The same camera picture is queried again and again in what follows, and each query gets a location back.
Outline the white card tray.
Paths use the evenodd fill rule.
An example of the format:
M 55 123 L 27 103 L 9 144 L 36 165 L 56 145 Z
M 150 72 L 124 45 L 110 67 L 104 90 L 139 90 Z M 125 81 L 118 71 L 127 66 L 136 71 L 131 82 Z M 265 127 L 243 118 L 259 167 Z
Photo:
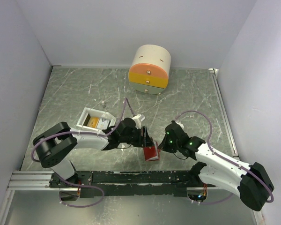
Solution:
M 117 118 L 109 112 L 85 107 L 82 110 L 76 126 L 83 131 L 94 132 L 104 135 L 103 130 L 114 126 Z

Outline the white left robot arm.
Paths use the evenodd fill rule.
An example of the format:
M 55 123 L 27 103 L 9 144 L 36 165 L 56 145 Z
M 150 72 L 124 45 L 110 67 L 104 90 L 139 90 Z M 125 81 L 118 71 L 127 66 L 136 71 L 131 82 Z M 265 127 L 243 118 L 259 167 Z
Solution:
M 156 143 L 145 126 L 137 127 L 132 118 L 125 118 L 115 126 L 102 131 L 83 131 L 60 122 L 33 140 L 34 150 L 43 168 L 52 169 L 67 187 L 77 184 L 78 175 L 73 164 L 66 159 L 74 149 L 113 150 L 121 143 L 137 148 L 156 150 Z

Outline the red card holder wallet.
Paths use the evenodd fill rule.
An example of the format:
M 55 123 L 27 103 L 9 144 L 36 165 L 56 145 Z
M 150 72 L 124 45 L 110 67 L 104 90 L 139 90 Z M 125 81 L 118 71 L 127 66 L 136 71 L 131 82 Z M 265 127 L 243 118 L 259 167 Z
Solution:
M 158 149 L 158 142 L 154 142 L 154 146 L 152 147 L 144 147 L 144 158 L 145 161 L 158 161 L 160 160 L 160 150 Z

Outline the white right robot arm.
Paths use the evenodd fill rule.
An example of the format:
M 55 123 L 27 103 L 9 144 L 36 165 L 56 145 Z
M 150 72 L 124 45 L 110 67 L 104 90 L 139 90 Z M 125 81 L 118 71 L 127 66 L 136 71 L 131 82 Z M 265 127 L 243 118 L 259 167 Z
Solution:
M 158 147 L 168 153 L 180 152 L 197 162 L 189 175 L 194 186 L 205 183 L 225 189 L 254 211 L 261 211 L 271 199 L 274 185 L 263 165 L 257 162 L 251 165 L 210 148 L 203 139 L 189 137 L 174 121 L 165 128 Z

